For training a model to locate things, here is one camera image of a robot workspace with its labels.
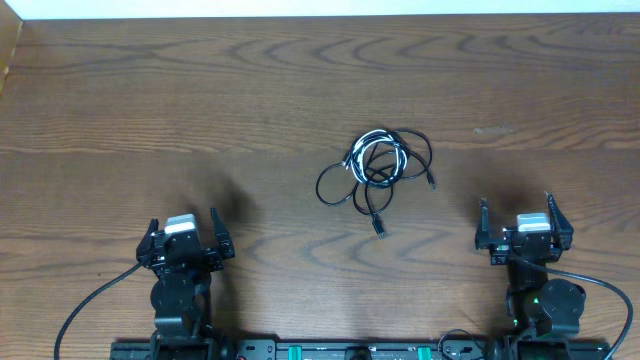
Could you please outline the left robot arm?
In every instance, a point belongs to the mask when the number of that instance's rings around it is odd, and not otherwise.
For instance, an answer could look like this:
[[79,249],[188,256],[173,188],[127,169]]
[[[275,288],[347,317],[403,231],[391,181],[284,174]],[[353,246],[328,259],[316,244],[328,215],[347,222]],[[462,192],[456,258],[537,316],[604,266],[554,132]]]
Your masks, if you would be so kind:
[[151,357],[173,355],[187,359],[216,359],[227,350],[220,344],[211,320],[211,274],[224,269],[235,256],[231,235],[215,208],[210,210],[215,244],[203,247],[196,218],[184,214],[167,219],[165,227],[153,219],[136,248],[141,266],[157,277],[150,302],[156,331]]

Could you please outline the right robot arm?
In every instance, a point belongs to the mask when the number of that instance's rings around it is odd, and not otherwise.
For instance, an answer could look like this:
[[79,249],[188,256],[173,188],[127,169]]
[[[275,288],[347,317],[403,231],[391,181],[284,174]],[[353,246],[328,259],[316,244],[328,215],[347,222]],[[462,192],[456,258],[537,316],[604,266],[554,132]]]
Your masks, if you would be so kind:
[[480,200],[475,247],[489,252],[491,265],[507,268],[506,309],[516,333],[496,345],[512,357],[522,342],[567,342],[579,333],[584,312],[586,293],[581,286],[548,277],[547,265],[571,248],[574,228],[553,195],[546,198],[547,212],[518,215],[517,224],[503,228],[499,237],[491,233],[487,200]]

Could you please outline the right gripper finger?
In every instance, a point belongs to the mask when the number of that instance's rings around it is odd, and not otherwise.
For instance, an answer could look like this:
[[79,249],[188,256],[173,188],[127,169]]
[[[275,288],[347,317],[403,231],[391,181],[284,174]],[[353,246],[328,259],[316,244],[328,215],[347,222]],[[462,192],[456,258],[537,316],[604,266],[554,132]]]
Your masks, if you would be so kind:
[[547,193],[547,205],[554,242],[562,250],[569,250],[573,241],[574,228],[559,209],[551,193]]
[[488,203],[485,198],[480,200],[480,210],[481,217],[476,228],[474,241],[477,250],[485,250],[493,244],[490,231]]

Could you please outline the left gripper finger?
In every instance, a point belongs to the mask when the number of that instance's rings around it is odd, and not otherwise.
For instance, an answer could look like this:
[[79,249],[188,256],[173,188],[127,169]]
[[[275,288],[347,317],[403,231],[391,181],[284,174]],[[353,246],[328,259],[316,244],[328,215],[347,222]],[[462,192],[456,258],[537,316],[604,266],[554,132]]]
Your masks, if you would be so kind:
[[136,248],[136,260],[142,265],[148,265],[154,253],[155,238],[154,233],[158,230],[159,220],[152,219],[147,231]]
[[222,221],[216,208],[210,209],[210,215],[214,227],[214,239],[218,244],[218,251],[222,259],[235,257],[235,248],[229,230]]

